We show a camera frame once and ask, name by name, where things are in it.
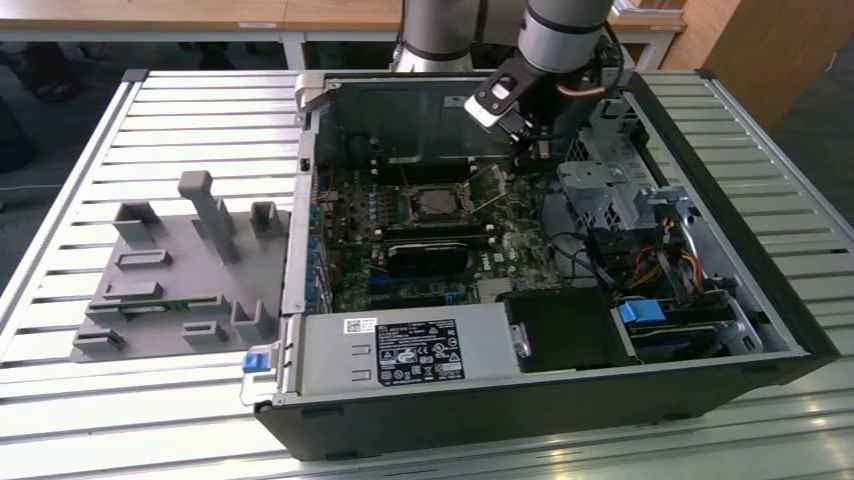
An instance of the green circuit board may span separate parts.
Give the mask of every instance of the green circuit board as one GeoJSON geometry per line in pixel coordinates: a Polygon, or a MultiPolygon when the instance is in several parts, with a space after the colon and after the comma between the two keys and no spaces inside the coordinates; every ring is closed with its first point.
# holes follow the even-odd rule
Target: green circuit board
{"type": "MultiPolygon", "coordinates": [[[[560,286],[562,275],[534,213],[540,196],[538,182],[519,177],[498,185],[495,179],[503,170],[494,164],[478,167],[483,173],[468,184],[379,186],[364,170],[338,175],[326,172],[320,177],[335,312],[464,305],[495,301],[495,293],[502,290],[560,286]],[[491,239],[468,249],[460,273],[406,281],[391,277],[383,268],[391,244],[376,239],[378,228],[420,227],[432,232],[436,226],[471,225],[490,225],[491,239]]],[[[458,240],[452,236],[430,237],[431,242],[458,240]]]]}

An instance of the gray base plate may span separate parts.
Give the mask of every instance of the gray base plate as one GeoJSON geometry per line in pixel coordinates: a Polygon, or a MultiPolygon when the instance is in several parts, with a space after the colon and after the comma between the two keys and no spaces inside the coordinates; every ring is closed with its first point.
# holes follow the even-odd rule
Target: gray base plate
{"type": "MultiPolygon", "coordinates": [[[[287,213],[279,212],[279,215],[286,223],[287,213]]],[[[260,299],[276,325],[272,334],[247,341],[231,326],[228,313],[155,312],[135,314],[129,321],[100,323],[87,318],[79,333],[97,328],[111,328],[123,338],[123,347],[113,351],[107,349],[100,353],[85,353],[73,348],[72,362],[238,351],[246,350],[254,344],[275,340],[287,236],[255,238],[250,213],[234,213],[231,217],[235,226],[232,239],[240,254],[238,263],[223,265],[211,242],[201,239],[196,232],[192,224],[197,218],[195,215],[161,217],[161,223],[149,226],[148,232],[156,242],[153,248],[168,251],[171,264],[155,268],[120,270],[116,266],[119,256],[133,252],[120,238],[92,301],[105,300],[103,294],[109,284],[151,281],[163,286],[161,300],[223,295],[231,308],[234,309],[235,302],[239,302],[250,316],[260,299]],[[181,335],[184,322],[208,321],[218,322],[227,335],[226,341],[191,345],[181,335]]]]}

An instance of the wooden table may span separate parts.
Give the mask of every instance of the wooden table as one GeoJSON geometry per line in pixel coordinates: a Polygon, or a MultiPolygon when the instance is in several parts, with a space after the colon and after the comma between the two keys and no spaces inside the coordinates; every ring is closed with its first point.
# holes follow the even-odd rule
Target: wooden table
{"type": "MultiPolygon", "coordinates": [[[[395,40],[400,26],[402,0],[288,0],[284,14],[283,43],[288,65],[304,69],[304,42],[395,40]]],[[[611,15],[623,44],[642,44],[639,69],[658,68],[685,22],[673,17],[611,15]]]]}
{"type": "Polygon", "coordinates": [[[0,41],[279,41],[287,0],[0,0],[0,41]]]}
{"type": "MultiPolygon", "coordinates": [[[[402,0],[0,0],[0,41],[275,41],[306,69],[310,41],[395,40],[402,0]]],[[[678,18],[611,15],[636,65],[658,68],[678,18]]]]}

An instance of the chip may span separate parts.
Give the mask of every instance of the chip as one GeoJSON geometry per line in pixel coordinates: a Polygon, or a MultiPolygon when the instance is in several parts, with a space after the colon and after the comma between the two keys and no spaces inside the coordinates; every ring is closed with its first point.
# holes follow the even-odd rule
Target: chip
{"type": "Polygon", "coordinates": [[[458,213],[456,195],[451,190],[424,190],[418,199],[422,213],[427,217],[458,213]]]}

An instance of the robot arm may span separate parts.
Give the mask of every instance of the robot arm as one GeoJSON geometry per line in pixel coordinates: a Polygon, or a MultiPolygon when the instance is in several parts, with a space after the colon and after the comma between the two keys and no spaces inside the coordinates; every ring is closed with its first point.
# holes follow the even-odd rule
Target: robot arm
{"type": "Polygon", "coordinates": [[[550,124],[559,110],[554,106],[563,110],[574,100],[607,93],[602,85],[576,88],[595,57],[603,27],[615,41],[606,23],[611,5],[612,0],[528,0],[518,54],[466,102],[478,123],[486,128],[498,125],[514,143],[524,143],[530,137],[532,117],[538,123],[550,124]]]}
{"type": "MultiPolygon", "coordinates": [[[[516,149],[524,151],[539,125],[551,126],[572,104],[584,103],[584,97],[598,99],[608,93],[610,87],[602,84],[586,90],[578,88],[596,60],[603,27],[616,43],[607,25],[612,3],[614,0],[407,0],[394,69],[468,71],[472,41],[512,43],[511,32],[518,32],[516,55],[478,87],[466,110],[484,128],[499,128],[516,149]]],[[[572,130],[575,126],[570,122],[563,128],[572,130]]]]}

